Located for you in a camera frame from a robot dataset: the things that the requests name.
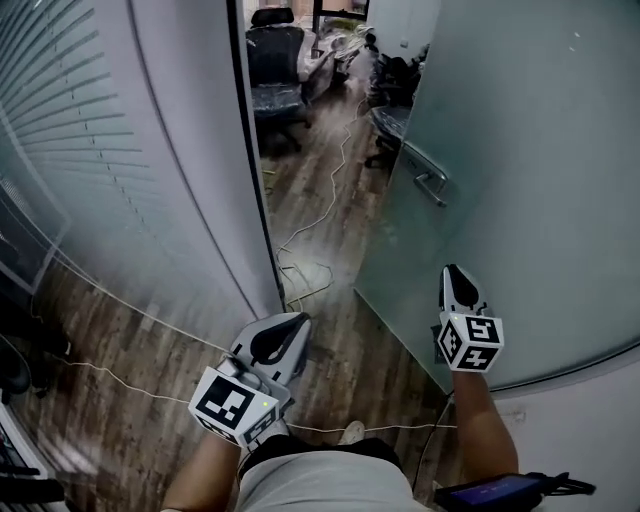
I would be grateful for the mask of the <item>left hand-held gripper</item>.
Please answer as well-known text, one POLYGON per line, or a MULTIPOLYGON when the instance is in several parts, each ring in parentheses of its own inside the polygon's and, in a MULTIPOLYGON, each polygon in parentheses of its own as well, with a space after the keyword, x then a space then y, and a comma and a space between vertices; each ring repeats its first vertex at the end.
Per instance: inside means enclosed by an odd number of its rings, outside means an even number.
POLYGON ((255 449, 294 403, 290 384, 303 373, 311 317, 281 313, 248 324, 230 354, 205 369, 188 405, 206 430, 255 449))

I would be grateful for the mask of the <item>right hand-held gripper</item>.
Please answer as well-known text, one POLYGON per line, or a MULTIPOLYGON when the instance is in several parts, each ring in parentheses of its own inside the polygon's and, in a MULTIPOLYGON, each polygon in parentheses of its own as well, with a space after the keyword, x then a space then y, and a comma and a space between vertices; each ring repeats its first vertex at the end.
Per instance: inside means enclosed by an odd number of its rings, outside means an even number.
POLYGON ((503 323, 479 283, 456 264, 441 271, 439 308, 432 328, 436 362, 451 371, 486 373, 504 348, 503 323))

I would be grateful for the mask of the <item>silver door handle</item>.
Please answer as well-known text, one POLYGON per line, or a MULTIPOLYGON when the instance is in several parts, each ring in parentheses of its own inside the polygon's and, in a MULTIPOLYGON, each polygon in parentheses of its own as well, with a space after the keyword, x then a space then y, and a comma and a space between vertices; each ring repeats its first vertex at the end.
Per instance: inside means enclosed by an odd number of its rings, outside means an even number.
POLYGON ((402 148, 405 166, 416 187, 436 206, 446 207, 444 191, 449 181, 448 176, 409 142, 404 142, 402 148))

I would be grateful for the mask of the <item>frosted glass door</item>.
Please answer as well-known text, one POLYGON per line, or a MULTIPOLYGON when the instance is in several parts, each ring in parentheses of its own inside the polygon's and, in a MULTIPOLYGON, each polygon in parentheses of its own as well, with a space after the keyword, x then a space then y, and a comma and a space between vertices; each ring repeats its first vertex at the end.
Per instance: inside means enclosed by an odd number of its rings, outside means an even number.
POLYGON ((492 387, 640 342, 640 0, 443 0, 355 288, 444 391, 439 280, 456 264, 503 321, 492 387))

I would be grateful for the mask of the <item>person's right forearm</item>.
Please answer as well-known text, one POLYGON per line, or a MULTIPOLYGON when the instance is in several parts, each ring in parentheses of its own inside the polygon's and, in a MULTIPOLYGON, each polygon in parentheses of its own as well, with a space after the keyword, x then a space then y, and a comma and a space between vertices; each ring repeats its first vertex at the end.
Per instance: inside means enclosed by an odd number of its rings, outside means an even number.
POLYGON ((516 447, 480 373, 453 372, 457 436, 467 481, 519 472, 516 447))

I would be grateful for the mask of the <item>person's left forearm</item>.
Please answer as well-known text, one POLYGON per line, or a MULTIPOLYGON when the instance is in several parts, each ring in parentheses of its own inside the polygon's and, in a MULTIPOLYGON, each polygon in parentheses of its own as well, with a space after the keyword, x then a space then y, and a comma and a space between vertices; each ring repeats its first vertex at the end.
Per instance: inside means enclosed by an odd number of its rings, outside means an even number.
POLYGON ((206 431, 169 485, 161 512, 226 512, 241 458, 248 452, 206 431))

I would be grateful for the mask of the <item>white shoe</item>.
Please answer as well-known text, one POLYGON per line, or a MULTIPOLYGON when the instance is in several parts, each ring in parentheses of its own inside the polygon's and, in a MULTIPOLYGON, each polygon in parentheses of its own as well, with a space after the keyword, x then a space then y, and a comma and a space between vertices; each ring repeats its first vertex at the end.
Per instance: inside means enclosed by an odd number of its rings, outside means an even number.
POLYGON ((365 426, 361 421, 352 421, 343 431, 339 445, 353 445, 364 439, 365 426))

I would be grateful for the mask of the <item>black shorts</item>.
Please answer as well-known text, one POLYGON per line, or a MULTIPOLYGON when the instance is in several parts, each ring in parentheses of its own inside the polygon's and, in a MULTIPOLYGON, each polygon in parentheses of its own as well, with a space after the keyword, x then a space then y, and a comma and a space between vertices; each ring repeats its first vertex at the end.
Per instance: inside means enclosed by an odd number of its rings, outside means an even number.
POLYGON ((316 446, 296 436, 278 434, 269 437, 247 457, 240 469, 240 474, 244 475, 253 467, 278 457, 328 451, 339 451, 381 459, 395 465, 399 469, 402 468, 400 459, 395 451, 378 438, 365 438, 350 445, 324 444, 316 446))

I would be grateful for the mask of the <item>white t-shirt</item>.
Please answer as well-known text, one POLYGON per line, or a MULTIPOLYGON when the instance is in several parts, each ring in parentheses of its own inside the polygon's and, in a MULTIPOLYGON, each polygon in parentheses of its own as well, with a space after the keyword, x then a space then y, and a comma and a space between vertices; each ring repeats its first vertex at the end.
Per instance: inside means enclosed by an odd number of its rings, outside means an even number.
POLYGON ((429 512, 392 463, 343 451, 272 458, 241 478, 234 512, 429 512))

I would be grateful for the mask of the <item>black device with screen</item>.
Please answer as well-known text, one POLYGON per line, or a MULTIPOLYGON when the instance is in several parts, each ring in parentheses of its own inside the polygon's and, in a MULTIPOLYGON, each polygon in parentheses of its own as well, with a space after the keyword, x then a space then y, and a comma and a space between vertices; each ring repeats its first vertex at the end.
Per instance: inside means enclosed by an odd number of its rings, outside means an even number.
POLYGON ((532 512, 546 497, 591 496, 596 487, 569 477, 531 472, 506 473, 435 491, 435 503, 446 512, 532 512))

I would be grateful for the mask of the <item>plastic-covered pile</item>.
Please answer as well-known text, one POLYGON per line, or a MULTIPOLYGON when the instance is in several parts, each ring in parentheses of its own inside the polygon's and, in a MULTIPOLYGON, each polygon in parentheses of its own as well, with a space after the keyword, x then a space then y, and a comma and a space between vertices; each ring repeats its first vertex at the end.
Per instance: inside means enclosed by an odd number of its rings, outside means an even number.
POLYGON ((368 82, 379 55, 373 27, 347 18, 323 17, 306 30, 302 46, 303 94, 311 103, 349 79, 368 82))

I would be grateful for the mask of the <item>black high-back office chair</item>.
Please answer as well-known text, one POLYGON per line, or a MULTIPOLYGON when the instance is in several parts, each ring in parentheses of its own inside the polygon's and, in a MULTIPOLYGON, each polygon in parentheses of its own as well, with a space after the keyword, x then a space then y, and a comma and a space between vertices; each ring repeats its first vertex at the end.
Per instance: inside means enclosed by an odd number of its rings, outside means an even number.
POLYGON ((310 125, 298 71, 304 36, 304 30, 294 24, 294 13, 289 7, 256 10, 245 32, 256 126, 262 132, 282 135, 297 152, 301 144, 289 127, 310 125))

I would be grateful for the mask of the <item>white window blinds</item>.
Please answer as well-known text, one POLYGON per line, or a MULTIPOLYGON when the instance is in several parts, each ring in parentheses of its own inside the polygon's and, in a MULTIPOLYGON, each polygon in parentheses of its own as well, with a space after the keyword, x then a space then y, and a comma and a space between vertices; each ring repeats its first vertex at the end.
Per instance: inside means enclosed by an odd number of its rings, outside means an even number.
POLYGON ((0 0, 0 141, 68 215, 65 259, 111 293, 140 291, 156 195, 125 114, 95 0, 0 0))

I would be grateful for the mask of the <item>white door frame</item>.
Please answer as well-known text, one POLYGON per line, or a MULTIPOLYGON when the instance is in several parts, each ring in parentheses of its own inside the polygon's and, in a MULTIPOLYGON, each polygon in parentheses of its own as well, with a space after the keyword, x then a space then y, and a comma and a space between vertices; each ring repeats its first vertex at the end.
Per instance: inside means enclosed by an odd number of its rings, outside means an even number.
POLYGON ((284 310, 237 0, 130 0, 151 92, 248 320, 284 310))

